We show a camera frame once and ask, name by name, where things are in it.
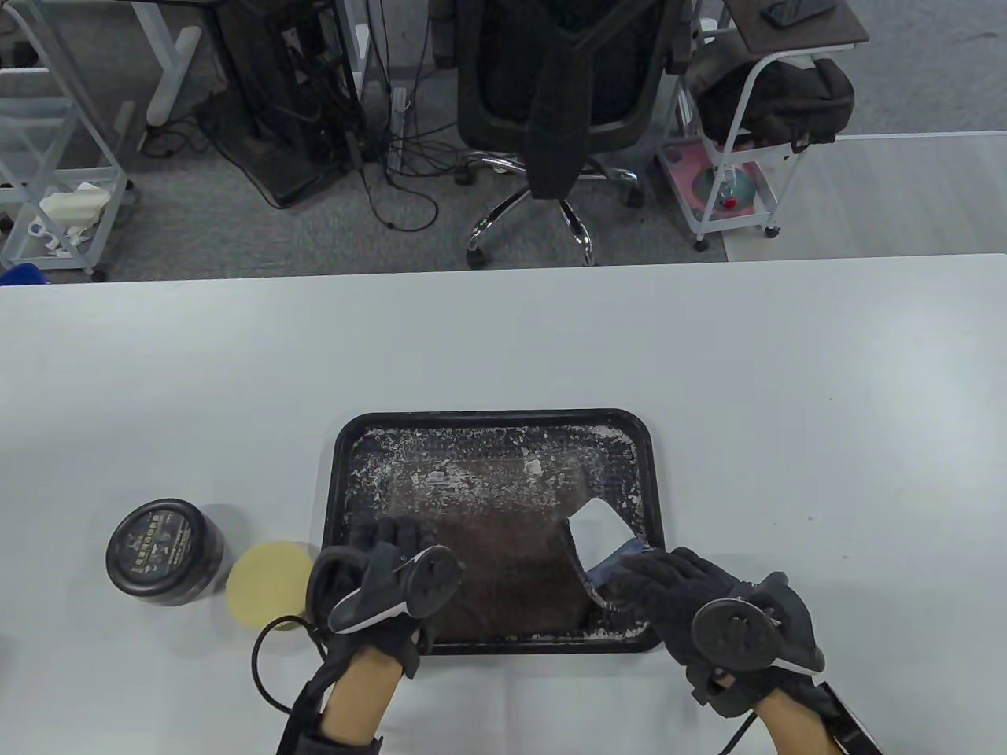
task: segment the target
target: jar lid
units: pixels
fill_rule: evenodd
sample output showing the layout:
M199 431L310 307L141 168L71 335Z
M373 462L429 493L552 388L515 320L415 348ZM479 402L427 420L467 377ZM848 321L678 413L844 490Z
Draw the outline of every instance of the jar lid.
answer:
M206 520L198 508L178 498L159 498L119 523L105 552L105 569L127 595L171 593L201 561L205 541ZM198 574L191 576L198 579Z

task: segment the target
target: sleeve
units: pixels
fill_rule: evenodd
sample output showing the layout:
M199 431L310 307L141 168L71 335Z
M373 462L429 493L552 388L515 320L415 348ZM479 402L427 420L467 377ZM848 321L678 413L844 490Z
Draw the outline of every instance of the sleeve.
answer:
M317 725L310 731L302 732L297 740L293 755L378 755L382 740L376 739L370 745L343 745L325 738L318 732Z

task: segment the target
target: phone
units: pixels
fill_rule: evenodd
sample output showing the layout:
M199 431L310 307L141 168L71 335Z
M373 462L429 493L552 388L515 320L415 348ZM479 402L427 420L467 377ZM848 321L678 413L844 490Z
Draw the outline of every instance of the phone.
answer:
M762 18L785 29L836 8L836 0L780 0L762 9Z

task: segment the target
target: tray rim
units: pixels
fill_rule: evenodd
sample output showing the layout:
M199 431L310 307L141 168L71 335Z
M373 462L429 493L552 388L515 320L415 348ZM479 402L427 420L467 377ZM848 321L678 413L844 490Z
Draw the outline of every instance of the tray rim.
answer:
M322 548L336 545L331 534L341 520L345 507L345 488L349 451L353 444L372 427L507 427L521 425L575 425L619 423L628 426L628 433L636 446L636 460L640 467L640 501L643 531L648 543L666 550L665 531L658 497L658 475L655 467L654 443L646 425L636 415L624 409L535 409L535 410L474 410L451 412L368 412L354 417L339 431L332 451L332 469L329 475L328 494L325 501L325 519L322 530ZM560 653L621 653L648 652L661 643L653 626L648 626L635 637L622 640L520 640L517 642L457 642L435 643L433 655L527 655Z

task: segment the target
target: computer tower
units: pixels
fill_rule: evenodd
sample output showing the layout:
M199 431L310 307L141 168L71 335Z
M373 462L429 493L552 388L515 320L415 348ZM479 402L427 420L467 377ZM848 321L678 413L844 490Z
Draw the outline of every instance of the computer tower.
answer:
M228 92L200 126L281 206L352 168L365 116L332 0L224 0L211 29Z

